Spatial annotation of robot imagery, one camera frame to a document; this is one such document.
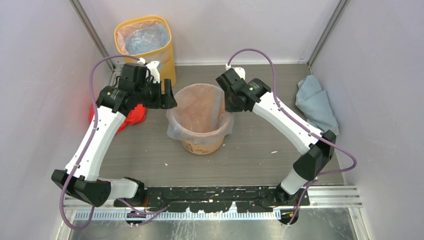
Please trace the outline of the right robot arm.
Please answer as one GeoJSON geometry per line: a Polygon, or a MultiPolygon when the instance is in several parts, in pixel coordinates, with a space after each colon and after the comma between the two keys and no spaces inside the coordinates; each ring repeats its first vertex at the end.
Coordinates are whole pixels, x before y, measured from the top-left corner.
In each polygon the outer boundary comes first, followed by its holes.
{"type": "Polygon", "coordinates": [[[336,135],[310,126],[274,97],[271,87],[258,78],[245,81],[245,70],[229,67],[216,78],[224,92],[225,110],[229,113],[253,112],[272,124],[300,153],[290,172],[277,186],[276,196],[283,205],[291,205],[298,191],[313,181],[334,154],[336,135]]]}

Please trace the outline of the light blue trash bag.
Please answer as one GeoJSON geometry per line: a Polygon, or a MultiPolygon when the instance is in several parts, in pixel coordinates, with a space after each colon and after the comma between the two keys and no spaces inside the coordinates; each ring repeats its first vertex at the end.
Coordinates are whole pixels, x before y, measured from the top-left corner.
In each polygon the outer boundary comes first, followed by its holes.
{"type": "Polygon", "coordinates": [[[177,107],[166,111],[167,135],[179,141],[211,145],[233,131],[234,114],[225,110],[224,91],[196,83],[175,94],[177,107]]]}

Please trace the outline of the orange round trash bin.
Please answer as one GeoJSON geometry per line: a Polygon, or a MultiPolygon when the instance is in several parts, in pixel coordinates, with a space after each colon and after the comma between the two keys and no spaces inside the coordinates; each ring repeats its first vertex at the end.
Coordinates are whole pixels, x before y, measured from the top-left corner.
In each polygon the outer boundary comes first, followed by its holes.
{"type": "Polygon", "coordinates": [[[189,140],[182,140],[181,144],[188,152],[195,155],[203,156],[211,154],[218,150],[222,145],[224,139],[225,137],[222,136],[208,144],[198,144],[189,140]]]}

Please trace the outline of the yellow mesh trash bin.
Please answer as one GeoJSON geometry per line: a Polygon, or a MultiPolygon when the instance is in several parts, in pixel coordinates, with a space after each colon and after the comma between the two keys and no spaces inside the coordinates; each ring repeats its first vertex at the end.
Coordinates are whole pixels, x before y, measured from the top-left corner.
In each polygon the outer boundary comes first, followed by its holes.
{"type": "Polygon", "coordinates": [[[114,30],[118,52],[143,58],[146,62],[159,61],[160,79],[177,83],[172,34],[168,23],[160,16],[144,16],[127,20],[114,30]]]}

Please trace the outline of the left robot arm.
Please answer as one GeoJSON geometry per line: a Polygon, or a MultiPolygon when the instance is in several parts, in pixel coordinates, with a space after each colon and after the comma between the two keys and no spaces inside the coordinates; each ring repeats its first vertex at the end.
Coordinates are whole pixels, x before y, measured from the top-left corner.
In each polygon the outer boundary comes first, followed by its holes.
{"type": "Polygon", "coordinates": [[[126,199],[133,206],[146,200],[144,183],[125,177],[106,179],[99,176],[104,156],[119,127],[138,105],[147,109],[172,109],[177,102],[170,79],[161,81],[162,63],[151,61],[126,63],[116,77],[117,86],[106,86],[96,101],[93,117],[74,157],[63,170],[53,171],[52,181],[67,195],[94,207],[108,200],[126,199]]]}

